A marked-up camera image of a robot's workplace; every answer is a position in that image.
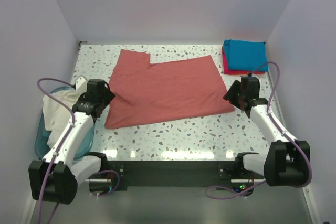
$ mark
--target blue bin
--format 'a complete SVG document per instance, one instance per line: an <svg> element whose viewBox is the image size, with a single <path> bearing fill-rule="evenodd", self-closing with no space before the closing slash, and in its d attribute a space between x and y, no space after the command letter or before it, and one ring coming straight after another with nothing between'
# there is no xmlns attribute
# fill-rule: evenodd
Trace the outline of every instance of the blue bin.
<svg viewBox="0 0 336 224"><path fill-rule="evenodd" d="M73 88L68 87L68 86L60 87L60 88L53 90L51 93L55 93L60 90L69 90L69 89L73 89ZM91 150L92 144L93 144L93 136L95 134L94 126L95 125L92 126L92 128L88 131L86 136L83 138L83 141L80 144L77 150L77 153L75 154L75 157L74 157L75 160L82 158L85 154L87 154ZM46 128L44 126L44 116L42 113L40 124L37 130L36 140L35 140L35 153L40 159L42 159L44 155L46 155L50 151L50 148L47 145L50 134L51 134L51 131L46 131Z"/></svg>

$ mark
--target tabletop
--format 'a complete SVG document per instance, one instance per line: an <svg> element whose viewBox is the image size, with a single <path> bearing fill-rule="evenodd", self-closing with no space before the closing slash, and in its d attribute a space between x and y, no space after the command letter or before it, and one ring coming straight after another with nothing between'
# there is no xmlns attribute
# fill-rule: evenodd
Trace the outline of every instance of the tabletop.
<svg viewBox="0 0 336 224"><path fill-rule="evenodd" d="M80 75L108 82L121 49L148 52L151 63L211 55L227 89L234 80L241 79L224 74L221 45L81 45L72 82ZM269 77L267 74L257 77L260 97L268 99L272 88ZM96 122L91 151L103 152L109 160L231 161L240 152L268 152L268 142L259 128L237 108L231 113L114 130L104 127L108 109ZM272 109L278 116L274 101Z"/></svg>

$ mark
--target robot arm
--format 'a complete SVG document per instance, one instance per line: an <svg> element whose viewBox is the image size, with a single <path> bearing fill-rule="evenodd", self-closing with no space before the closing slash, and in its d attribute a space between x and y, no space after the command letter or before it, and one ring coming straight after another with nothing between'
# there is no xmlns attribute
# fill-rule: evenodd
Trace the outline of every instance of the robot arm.
<svg viewBox="0 0 336 224"><path fill-rule="evenodd" d="M72 166L75 153L87 132L94 125L102 111L110 104L115 95L106 87L103 80L86 81L83 77L76 81L76 90L85 91L72 107L75 124L66 137L52 165L52 172L48 176L43 200L70 204L77 192L77 188L92 174L100 170L107 170L107 158L102 153L90 152L80 162ZM69 120L55 146L41 161L32 161L29 166L29 180L34 199L38 199L43 179L47 172L56 146L59 145L72 124Z"/></svg>
<svg viewBox="0 0 336 224"><path fill-rule="evenodd" d="M285 137L293 139L309 159L310 147L306 141L298 141L276 118L271 108L267 111L268 101L259 97L258 78L249 74L242 81L235 81L224 99L245 111L247 116L259 127L268 141L268 154L240 153L235 159L235 169L248 170L261 174L270 186L300 186L308 180L308 167L302 155Z"/></svg>

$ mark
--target red cloth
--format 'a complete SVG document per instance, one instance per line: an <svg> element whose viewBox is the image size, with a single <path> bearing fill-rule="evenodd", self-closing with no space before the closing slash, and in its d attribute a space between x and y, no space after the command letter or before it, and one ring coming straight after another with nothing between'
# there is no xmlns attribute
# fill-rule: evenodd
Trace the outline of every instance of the red cloth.
<svg viewBox="0 0 336 224"><path fill-rule="evenodd" d="M223 67L224 67L224 73L225 74L235 75L235 74L251 73L251 71L246 71L246 70L232 70L232 69L229 69L227 67L227 60L226 60L225 53L224 53L224 47L222 47L222 56L223 56ZM265 72L260 72L260 71L255 72L255 74L262 74L262 73L265 73Z"/></svg>
<svg viewBox="0 0 336 224"><path fill-rule="evenodd" d="M150 64L149 54L122 49L109 85L108 129L234 111L211 56Z"/></svg>

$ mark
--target crumpled white fabric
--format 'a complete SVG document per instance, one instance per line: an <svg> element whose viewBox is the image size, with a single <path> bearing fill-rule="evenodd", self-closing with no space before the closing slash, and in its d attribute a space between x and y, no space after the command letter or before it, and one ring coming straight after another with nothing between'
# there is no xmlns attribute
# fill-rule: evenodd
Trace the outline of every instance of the crumpled white fabric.
<svg viewBox="0 0 336 224"><path fill-rule="evenodd" d="M60 90L52 95L72 108L77 102L80 93L76 90ZM52 148L66 128L70 113L62 105L45 95L43 97L43 116L46 130L51 131L47 144Z"/></svg>

